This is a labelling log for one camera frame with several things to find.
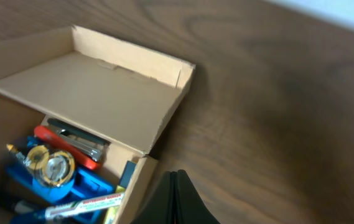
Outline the blue whiteboard eraser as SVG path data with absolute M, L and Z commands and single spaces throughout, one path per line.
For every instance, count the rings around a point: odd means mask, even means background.
M 25 149 L 31 149 L 37 145 L 45 145 L 52 151 L 62 151 L 60 149 L 52 149 L 49 145 L 44 144 L 32 136 L 27 137 L 21 142 L 14 141 L 11 144 L 23 151 Z M 51 205 L 60 205 L 63 203 L 99 197 L 114 192 L 114 185 L 107 180 L 96 175 L 94 172 L 79 166 L 76 162 L 75 165 L 76 168 L 71 181 L 61 187 L 46 187 L 41 185 L 34 177 L 26 171 L 23 171 L 22 167 L 17 164 L 16 160 L 13 164 L 7 166 L 6 172 L 11 178 Z

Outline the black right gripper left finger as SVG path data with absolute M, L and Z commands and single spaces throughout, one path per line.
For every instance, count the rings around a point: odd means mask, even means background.
M 131 224 L 174 223 L 174 172 L 165 172 L 151 198 Z

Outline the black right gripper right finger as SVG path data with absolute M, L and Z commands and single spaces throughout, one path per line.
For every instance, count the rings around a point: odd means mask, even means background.
M 176 172 L 174 193 L 177 224 L 220 224 L 205 206 L 184 170 Z

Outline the gold correction tape dispenser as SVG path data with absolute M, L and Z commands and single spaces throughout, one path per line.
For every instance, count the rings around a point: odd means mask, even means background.
M 61 187 L 69 183 L 74 175 L 75 160 L 69 152 L 52 151 L 45 145 L 24 151 L 13 144 L 7 144 L 6 148 L 22 170 L 43 186 Z

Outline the yellow highlighter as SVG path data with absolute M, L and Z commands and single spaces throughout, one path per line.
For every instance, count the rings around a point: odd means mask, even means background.
M 136 163 L 133 161 L 127 161 L 123 173 L 121 175 L 121 178 L 119 180 L 119 184 L 116 187 L 116 193 L 121 193 L 121 192 L 125 192 L 126 188 L 129 185 L 129 182 L 131 180 L 131 177 L 134 173 L 134 170 L 136 168 Z M 117 212 L 119 210 L 119 205 L 115 206 L 115 207 L 110 207 L 105 215 L 105 219 L 104 219 L 104 224 L 113 224 L 114 219 L 117 215 Z

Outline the blue whiteboard marker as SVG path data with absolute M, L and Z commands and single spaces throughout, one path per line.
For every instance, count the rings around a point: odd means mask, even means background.
M 81 201 L 74 201 L 47 207 L 46 209 L 36 210 L 34 212 L 24 213 L 14 216 L 10 223 L 12 224 L 31 224 L 45 223 L 48 221 L 59 221 L 64 218 L 74 217 L 76 215 L 95 212 L 110 207 L 121 205 L 124 192 L 104 195 L 95 198 L 89 198 Z

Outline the red black stapler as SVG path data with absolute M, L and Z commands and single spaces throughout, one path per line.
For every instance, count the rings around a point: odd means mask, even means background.
M 34 134 L 52 147 L 69 152 L 90 170 L 101 167 L 101 160 L 110 142 L 55 118 L 34 128 Z

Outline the cardboard box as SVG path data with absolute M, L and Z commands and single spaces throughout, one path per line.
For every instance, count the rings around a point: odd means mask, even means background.
M 98 174 L 116 182 L 125 163 L 137 169 L 115 217 L 136 216 L 156 167 L 149 156 L 189 90 L 185 60 L 79 26 L 0 42 L 0 188 L 39 202 L 9 180 L 6 144 L 56 118 L 108 140 Z M 0 208 L 0 223 L 12 214 Z

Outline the black whiteboard marker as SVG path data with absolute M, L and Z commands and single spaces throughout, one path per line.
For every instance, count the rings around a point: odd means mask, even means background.
M 0 207 L 16 214 L 29 213 L 42 208 L 39 205 L 14 195 L 9 195 L 6 192 L 0 192 Z

